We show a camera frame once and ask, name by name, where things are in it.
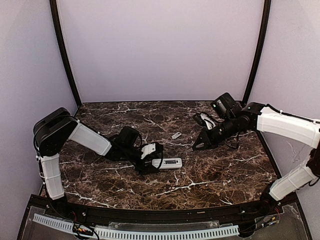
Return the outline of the white air conditioner remote control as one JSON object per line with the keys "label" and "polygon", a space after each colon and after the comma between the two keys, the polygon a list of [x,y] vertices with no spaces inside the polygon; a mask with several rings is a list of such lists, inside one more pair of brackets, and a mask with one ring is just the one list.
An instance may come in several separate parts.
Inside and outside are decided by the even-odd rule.
{"label": "white air conditioner remote control", "polygon": [[162,164],[159,167],[161,159],[153,159],[151,161],[152,165],[159,170],[170,170],[170,169],[180,169],[183,166],[181,158],[164,158]]}

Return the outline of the white remote battery cover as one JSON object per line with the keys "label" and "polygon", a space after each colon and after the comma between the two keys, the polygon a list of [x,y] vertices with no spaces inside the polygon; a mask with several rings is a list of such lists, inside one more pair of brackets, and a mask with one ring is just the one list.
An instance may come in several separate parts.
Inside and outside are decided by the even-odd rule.
{"label": "white remote battery cover", "polygon": [[180,133],[180,132],[177,132],[177,133],[175,133],[175,134],[173,134],[172,136],[171,136],[171,138],[173,139],[173,140],[175,140],[175,139],[177,139],[178,137],[180,137],[182,134]]}

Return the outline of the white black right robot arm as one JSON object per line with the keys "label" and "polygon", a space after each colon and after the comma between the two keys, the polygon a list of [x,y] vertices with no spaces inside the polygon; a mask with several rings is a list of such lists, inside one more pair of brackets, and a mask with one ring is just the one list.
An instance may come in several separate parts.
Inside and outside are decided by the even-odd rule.
{"label": "white black right robot arm", "polygon": [[312,148],[309,157],[285,176],[271,183],[261,201],[279,202],[290,193],[320,178],[320,121],[283,112],[270,104],[251,102],[245,106],[228,93],[215,99],[211,107],[221,119],[215,121],[200,113],[193,116],[202,126],[192,149],[215,149],[227,138],[245,131],[272,133]]}

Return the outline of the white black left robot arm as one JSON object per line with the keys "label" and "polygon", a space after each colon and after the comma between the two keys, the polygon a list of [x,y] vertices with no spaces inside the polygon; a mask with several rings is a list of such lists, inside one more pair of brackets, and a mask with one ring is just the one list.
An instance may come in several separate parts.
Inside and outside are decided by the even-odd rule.
{"label": "white black left robot arm", "polygon": [[136,146],[136,141],[141,139],[141,134],[130,126],[124,126],[111,137],[103,136],[64,107],[58,108],[33,127],[33,147],[48,198],[59,200],[65,196],[60,152],[67,141],[78,143],[111,161],[129,161],[141,175],[158,173],[160,166],[153,166],[152,161],[163,158],[163,145],[152,142]]}

